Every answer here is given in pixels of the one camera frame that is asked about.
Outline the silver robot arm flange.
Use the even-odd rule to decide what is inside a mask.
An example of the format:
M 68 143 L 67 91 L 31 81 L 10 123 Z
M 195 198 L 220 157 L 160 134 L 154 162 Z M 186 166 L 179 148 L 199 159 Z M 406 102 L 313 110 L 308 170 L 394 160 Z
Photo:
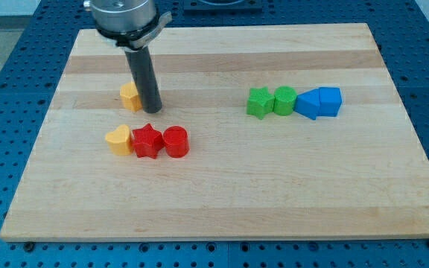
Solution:
M 170 11 L 160 13 L 154 0 L 84 0 L 99 34 L 126 51 L 146 48 L 172 21 Z

